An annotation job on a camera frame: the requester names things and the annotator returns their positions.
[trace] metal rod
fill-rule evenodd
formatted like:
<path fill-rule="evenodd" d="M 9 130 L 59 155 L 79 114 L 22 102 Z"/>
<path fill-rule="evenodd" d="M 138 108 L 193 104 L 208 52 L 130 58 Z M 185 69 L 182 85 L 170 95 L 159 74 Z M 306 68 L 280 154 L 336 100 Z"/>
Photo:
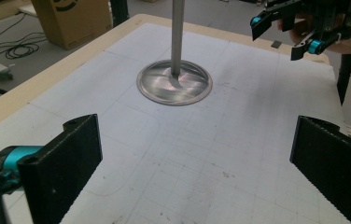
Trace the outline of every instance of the metal rod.
<path fill-rule="evenodd" d="M 185 0 L 173 0 L 172 23 L 172 76 L 178 78 L 181 72 L 182 32 Z"/>

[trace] table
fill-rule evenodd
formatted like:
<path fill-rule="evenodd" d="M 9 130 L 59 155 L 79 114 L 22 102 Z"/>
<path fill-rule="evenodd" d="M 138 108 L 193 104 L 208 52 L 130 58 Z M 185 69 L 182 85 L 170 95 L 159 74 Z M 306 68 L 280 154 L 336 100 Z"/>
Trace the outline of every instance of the table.
<path fill-rule="evenodd" d="M 290 62 L 290 46 L 186 24 L 183 58 L 213 90 L 158 105 L 135 79 L 170 56 L 170 23 L 135 16 L 0 98 L 0 150 L 98 114 L 104 159 L 63 223 L 348 223 L 288 161 L 298 115 L 343 126 L 328 58 Z M 22 192 L 5 200 L 31 222 Z"/>

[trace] cardboard box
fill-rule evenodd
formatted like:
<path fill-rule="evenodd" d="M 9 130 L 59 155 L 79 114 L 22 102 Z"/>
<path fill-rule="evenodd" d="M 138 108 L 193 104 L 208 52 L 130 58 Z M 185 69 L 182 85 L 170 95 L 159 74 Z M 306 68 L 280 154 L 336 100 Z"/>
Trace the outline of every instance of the cardboard box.
<path fill-rule="evenodd" d="M 112 28 L 108 0 L 32 0 L 45 35 L 72 49 Z"/>

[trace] floor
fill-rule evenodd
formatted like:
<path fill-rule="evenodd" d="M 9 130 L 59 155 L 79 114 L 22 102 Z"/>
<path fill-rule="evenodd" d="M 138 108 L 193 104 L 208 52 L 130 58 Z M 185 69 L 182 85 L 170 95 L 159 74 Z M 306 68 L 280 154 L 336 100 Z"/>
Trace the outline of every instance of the floor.
<path fill-rule="evenodd" d="M 172 0 L 158 0 L 155 3 L 141 0 L 128 0 L 131 16 L 144 13 L 169 19 L 172 16 L 172 3 Z M 187 0 L 185 6 L 185 22 L 209 26 L 242 35 L 251 35 L 249 22 L 252 17 L 258 15 L 262 10 L 264 10 L 264 7 L 257 7 L 255 4 L 239 0 Z M 22 14 L 0 21 L 0 32 L 20 20 L 21 17 Z M 0 43 L 20 39 L 32 32 L 42 32 L 42 29 L 37 18 L 27 15 L 20 23 L 9 29 L 3 35 L 0 35 Z M 261 38 L 279 40 L 285 44 L 292 44 L 288 38 L 288 34 L 278 32 L 274 27 Z M 39 51 L 22 59 L 9 60 L 5 58 L 4 54 L 0 55 L 0 63 L 11 66 L 13 74 L 12 80 L 6 77 L 0 77 L 0 88 L 7 91 L 15 88 L 28 78 L 72 53 L 74 50 L 76 49 L 64 50 L 48 42 L 43 42 L 39 44 Z M 336 75 L 340 66 L 340 56 L 328 51 L 325 53 L 330 57 L 331 65 Z M 351 80 L 344 102 L 344 117 L 345 122 L 351 125 Z"/>

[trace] metal disc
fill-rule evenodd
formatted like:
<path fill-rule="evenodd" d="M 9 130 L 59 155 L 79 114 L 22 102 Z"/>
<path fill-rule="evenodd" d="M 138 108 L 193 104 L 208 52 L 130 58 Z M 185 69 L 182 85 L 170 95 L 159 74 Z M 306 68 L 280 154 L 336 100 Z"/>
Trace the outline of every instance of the metal disc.
<path fill-rule="evenodd" d="M 148 99 L 163 105 L 190 105 L 202 100 L 213 87 L 213 80 L 201 66 L 181 61 L 180 74 L 171 74 L 171 61 L 145 67 L 137 78 L 137 87 Z"/>

